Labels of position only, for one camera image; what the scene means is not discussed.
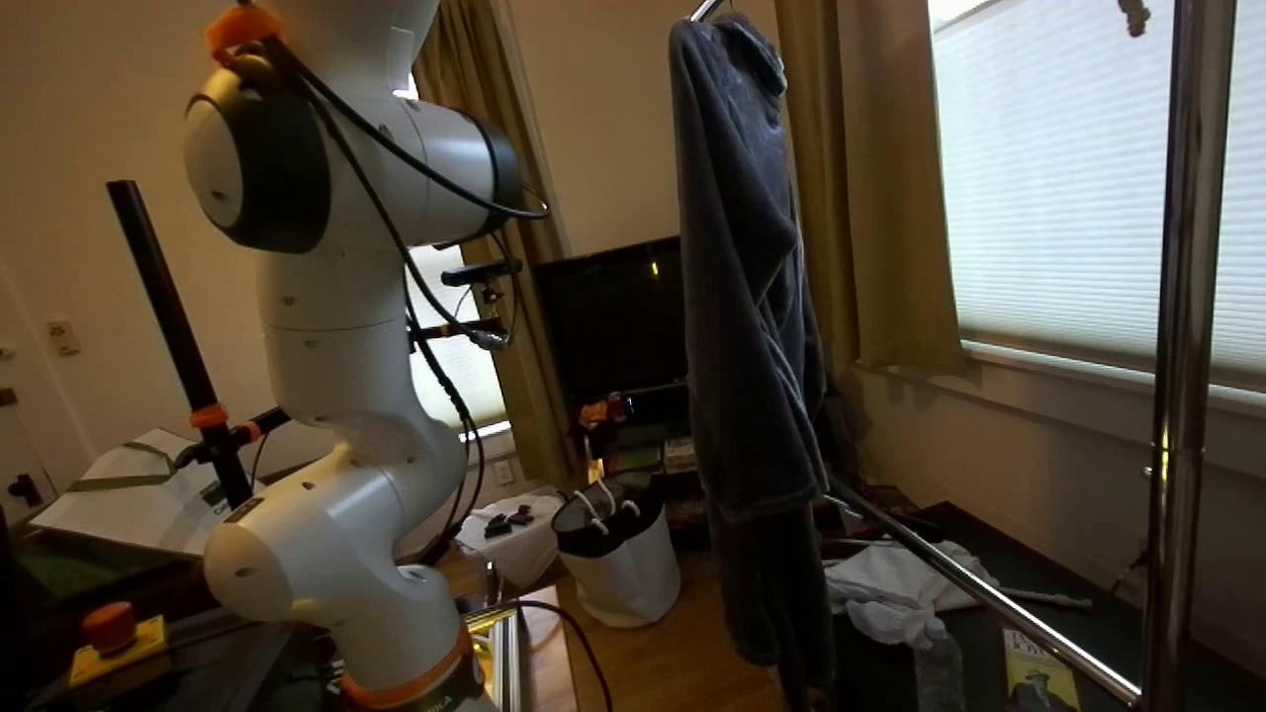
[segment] dark jacket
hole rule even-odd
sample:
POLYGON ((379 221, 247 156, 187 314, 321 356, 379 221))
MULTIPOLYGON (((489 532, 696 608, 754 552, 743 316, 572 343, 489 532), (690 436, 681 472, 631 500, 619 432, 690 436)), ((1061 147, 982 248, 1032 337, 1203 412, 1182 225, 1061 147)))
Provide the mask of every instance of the dark jacket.
POLYGON ((756 664, 830 677, 810 528, 825 367, 779 123, 785 62, 743 18, 669 37, 686 243, 692 439, 726 619, 756 664))

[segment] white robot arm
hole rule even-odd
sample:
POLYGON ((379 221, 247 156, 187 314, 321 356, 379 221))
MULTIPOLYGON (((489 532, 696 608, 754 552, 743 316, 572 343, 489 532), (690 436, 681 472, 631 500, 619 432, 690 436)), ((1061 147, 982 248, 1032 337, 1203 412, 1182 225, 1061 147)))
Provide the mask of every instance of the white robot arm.
POLYGON ((454 686, 473 643, 446 582, 391 557, 464 480, 454 432, 413 392, 402 248, 482 235, 516 190, 500 138, 402 94, 435 4, 237 4, 210 33, 221 72, 187 111, 187 172, 205 217, 270 248, 262 300, 278 399, 341 439, 216 534, 205 582, 243 619, 328 629, 358 710, 481 704, 454 686))

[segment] curtain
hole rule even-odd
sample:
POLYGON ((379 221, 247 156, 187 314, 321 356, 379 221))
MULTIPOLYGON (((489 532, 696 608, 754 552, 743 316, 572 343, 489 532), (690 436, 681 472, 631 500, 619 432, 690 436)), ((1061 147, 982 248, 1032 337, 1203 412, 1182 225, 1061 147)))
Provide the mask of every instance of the curtain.
MULTIPOLYGON (((417 77, 424 94, 438 109, 464 111, 469 118, 504 130, 516 147, 522 188, 544 188, 544 164, 528 130, 490 0, 442 0, 417 77)), ((500 314, 516 337, 510 350, 494 354, 516 432, 516 455, 528 480, 574 484, 582 466, 580 450, 572 449, 572 417, 561 408, 545 322, 531 276, 536 264, 561 255, 557 230, 552 217, 544 217, 507 221, 504 235, 504 246, 522 260, 522 269, 518 285, 500 305, 482 305, 482 314, 500 314)), ((481 264, 500 260, 504 255, 494 248, 494 243, 469 243, 464 258, 481 264)))
POLYGON ((926 0, 777 0, 810 296, 850 367, 962 374, 926 0))

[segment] window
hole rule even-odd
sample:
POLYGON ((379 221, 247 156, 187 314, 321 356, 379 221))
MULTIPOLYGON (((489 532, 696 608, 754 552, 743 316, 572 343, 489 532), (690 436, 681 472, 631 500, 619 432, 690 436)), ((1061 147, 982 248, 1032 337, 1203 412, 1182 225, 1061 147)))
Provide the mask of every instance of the window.
MULTIPOLYGON (((460 316, 460 322, 481 322, 481 305, 473 290, 450 290, 438 285, 442 269, 464 264, 464 248, 413 248, 419 272, 427 276, 431 293, 438 296, 438 305, 460 316)), ((408 296, 424 322, 424 330, 442 323, 438 314, 419 296, 419 290, 408 276, 408 296)), ((504 384, 500 374, 490 363, 490 354, 482 354, 481 343, 473 343, 469 337, 442 337, 431 342, 435 359, 442 363, 446 381, 460 389, 460 395, 473 408, 473 418, 482 425, 500 425, 507 418, 507 404, 504 404, 504 384)), ((431 376, 427 359, 417 354, 413 356, 413 389, 419 395, 419 404, 427 408, 431 418, 460 428, 460 412, 450 408, 446 392, 438 389, 438 381, 431 376)))
MULTIPOLYGON (((950 260, 971 342, 1152 367, 1170 0, 934 12, 950 260)), ((1266 4, 1239 4, 1215 381, 1266 392, 1266 4)))

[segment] wooden floor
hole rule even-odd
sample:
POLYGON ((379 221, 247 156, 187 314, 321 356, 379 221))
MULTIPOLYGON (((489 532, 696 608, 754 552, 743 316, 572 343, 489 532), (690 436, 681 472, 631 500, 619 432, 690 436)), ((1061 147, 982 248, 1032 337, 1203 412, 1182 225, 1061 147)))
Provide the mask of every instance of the wooden floor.
MULTIPOLYGON (((572 608, 611 681, 620 712, 777 712, 785 710, 777 677, 740 662, 729 645, 715 591, 715 562, 710 552, 681 552, 681 602, 649 629, 605 629, 574 596, 574 582, 555 578, 561 608, 572 608)), ((572 677, 580 712, 605 712, 598 677, 572 632, 572 677)))

